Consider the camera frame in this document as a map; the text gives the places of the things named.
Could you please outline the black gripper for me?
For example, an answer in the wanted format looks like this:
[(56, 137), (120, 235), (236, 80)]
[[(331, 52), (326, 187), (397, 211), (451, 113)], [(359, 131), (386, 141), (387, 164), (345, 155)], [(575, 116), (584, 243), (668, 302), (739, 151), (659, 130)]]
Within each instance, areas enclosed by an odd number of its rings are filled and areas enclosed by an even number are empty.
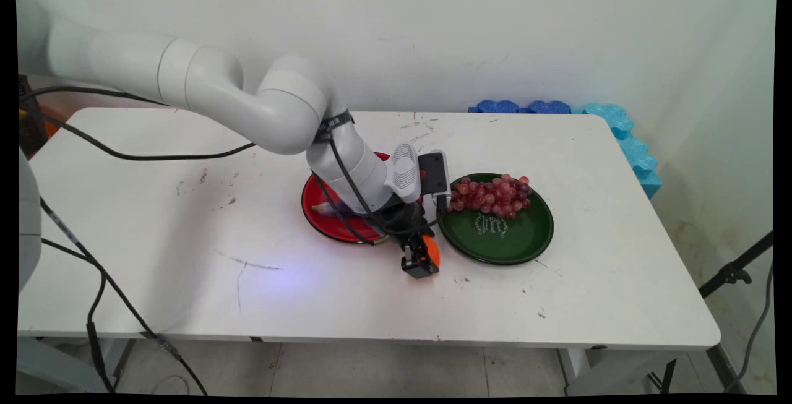
[[(424, 260), (424, 243), (421, 236), (435, 238), (424, 217), (424, 207), (420, 202), (387, 203), (387, 231), (396, 238), (401, 250), (405, 250), (402, 257), (402, 271), (411, 272), (411, 277), (424, 279), (439, 272), (439, 267), (431, 260)], [(411, 236), (415, 230), (418, 236)]]

